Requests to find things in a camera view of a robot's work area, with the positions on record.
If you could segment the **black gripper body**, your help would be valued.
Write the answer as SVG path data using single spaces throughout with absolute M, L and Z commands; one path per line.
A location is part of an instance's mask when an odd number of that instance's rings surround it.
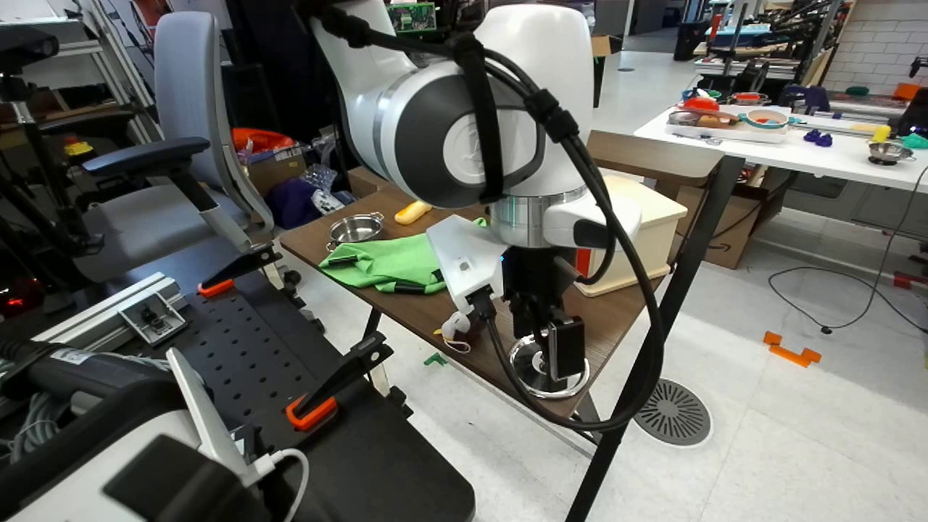
M 511 318 L 535 313 L 540 332 L 546 332 L 552 323 L 574 320 L 564 306 L 564 294 L 574 284 L 574 270 L 565 251 L 511 246 L 501 255 L 501 275 Z

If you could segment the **white franka robot arm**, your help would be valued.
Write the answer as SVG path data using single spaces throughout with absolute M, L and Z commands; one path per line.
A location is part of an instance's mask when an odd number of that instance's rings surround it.
M 491 229 L 429 229 L 458 307 L 504 300 L 526 378 L 590 374 L 587 329 L 564 312 L 565 261 L 614 251 L 636 223 L 614 212 L 587 151 L 593 36 L 552 3 L 494 6 L 438 42 L 395 29 L 387 0 L 307 0 L 301 19 L 333 70 L 346 135 L 365 168 L 406 196 L 484 207 Z

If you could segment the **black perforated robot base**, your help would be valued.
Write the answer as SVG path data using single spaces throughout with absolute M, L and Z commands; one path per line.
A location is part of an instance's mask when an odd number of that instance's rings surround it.
M 220 297 L 172 290 L 172 336 L 229 428 L 256 449 L 311 461 L 297 522 L 472 522 L 471 481 L 409 425 L 400 389 L 380 396 L 358 351 L 340 354 L 320 323 L 271 287 Z

